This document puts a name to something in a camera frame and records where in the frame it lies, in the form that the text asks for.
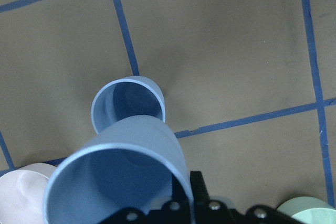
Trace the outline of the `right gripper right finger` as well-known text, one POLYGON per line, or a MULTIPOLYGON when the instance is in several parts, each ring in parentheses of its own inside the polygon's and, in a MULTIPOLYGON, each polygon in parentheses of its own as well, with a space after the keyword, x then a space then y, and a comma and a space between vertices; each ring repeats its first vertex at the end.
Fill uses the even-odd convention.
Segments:
POLYGON ((211 198, 200 171, 190 172, 196 223, 300 223, 271 207, 254 205, 245 214, 230 209, 223 201, 211 198))

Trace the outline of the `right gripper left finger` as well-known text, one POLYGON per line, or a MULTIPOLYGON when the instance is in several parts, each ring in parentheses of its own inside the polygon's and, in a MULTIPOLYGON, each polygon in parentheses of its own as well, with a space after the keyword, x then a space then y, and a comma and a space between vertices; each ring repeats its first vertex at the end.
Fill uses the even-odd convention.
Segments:
POLYGON ((122 208, 102 223, 190 223, 190 202, 182 185, 172 177, 172 198, 164 202, 160 209, 152 209, 147 214, 134 207, 122 208))

